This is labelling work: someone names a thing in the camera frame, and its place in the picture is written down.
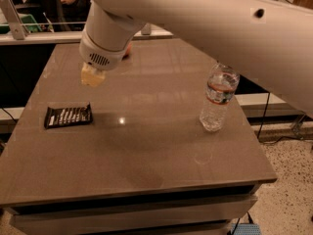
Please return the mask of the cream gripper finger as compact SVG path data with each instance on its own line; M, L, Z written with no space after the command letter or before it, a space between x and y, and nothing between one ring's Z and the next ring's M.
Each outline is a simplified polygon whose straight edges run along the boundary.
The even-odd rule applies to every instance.
M91 87L97 87L106 79L106 73L84 63L81 70L81 83Z

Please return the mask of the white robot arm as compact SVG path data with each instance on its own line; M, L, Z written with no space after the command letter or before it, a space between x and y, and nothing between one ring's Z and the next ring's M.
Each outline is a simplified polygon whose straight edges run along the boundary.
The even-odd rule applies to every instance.
M92 0L79 52L114 69L155 24L313 117L313 11L273 0Z

